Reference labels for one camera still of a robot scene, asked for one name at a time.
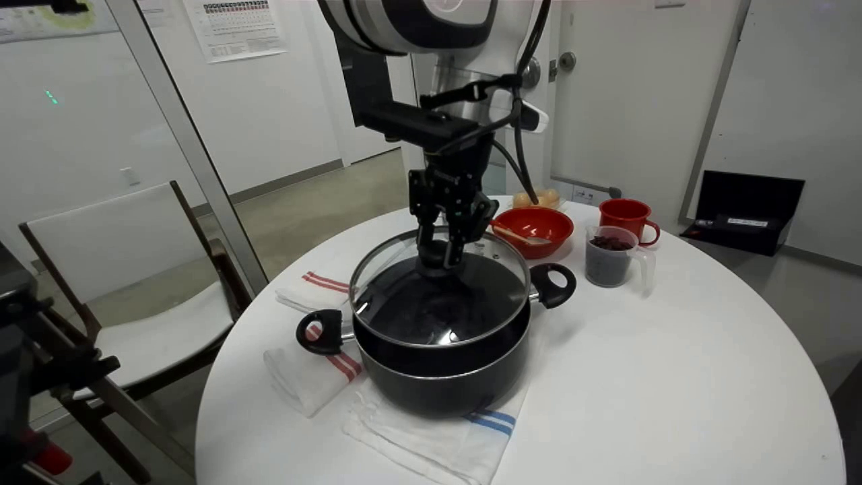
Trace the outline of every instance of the pot handle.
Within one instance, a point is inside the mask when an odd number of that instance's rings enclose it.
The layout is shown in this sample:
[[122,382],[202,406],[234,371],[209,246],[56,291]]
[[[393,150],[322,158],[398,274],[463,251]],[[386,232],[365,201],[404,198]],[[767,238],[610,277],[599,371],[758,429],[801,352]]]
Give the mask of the pot handle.
[[300,321],[297,341],[322,356],[335,356],[342,351],[342,312],[340,309],[319,309]]
[[[567,277],[567,285],[557,285],[551,274],[564,274]],[[538,291],[538,301],[545,306],[560,306],[564,301],[568,301],[568,297],[574,293],[578,287],[578,277],[568,267],[564,264],[537,264],[532,268],[532,279],[533,279],[533,287]]]

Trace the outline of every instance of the red mug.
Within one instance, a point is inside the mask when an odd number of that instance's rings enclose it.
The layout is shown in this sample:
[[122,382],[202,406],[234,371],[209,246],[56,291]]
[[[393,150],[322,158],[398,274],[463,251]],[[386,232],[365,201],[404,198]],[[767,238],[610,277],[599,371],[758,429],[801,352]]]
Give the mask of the red mug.
[[631,229],[641,246],[656,246],[664,229],[649,220],[649,204],[638,198],[607,198],[599,204],[602,211],[602,225],[622,225]]

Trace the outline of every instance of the red bowl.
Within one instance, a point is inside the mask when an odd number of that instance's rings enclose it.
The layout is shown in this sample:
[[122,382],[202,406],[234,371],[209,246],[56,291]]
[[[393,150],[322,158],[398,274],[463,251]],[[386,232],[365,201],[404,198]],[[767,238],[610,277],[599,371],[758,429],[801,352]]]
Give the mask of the red bowl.
[[[547,259],[571,238],[574,223],[560,211],[529,204],[497,215],[490,229],[498,238],[510,239],[526,259]],[[516,232],[520,238],[545,238],[547,246],[532,246],[506,232]]]

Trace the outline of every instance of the pot lid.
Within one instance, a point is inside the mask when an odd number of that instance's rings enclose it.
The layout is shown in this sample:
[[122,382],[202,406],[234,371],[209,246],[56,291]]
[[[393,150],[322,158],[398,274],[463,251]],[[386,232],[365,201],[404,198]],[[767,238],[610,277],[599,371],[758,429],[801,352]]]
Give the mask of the pot lid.
[[517,251],[489,235],[450,271],[424,271],[416,232],[371,251],[353,274],[355,324],[413,348],[467,344],[520,314],[529,271]]

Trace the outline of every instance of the black pot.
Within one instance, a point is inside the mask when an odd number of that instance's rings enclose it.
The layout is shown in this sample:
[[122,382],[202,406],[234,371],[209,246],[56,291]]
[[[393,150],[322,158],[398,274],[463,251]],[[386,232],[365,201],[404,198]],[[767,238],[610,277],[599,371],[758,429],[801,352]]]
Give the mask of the black pot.
[[[497,238],[463,255],[463,271],[429,277],[406,251],[397,264],[369,271],[382,248],[358,264],[350,279],[353,336],[377,388],[413,411],[468,411],[506,399],[522,380],[532,293],[545,306],[564,305],[578,277],[560,264],[526,268],[517,251]],[[342,312],[301,318],[297,340],[312,352],[340,352]]]

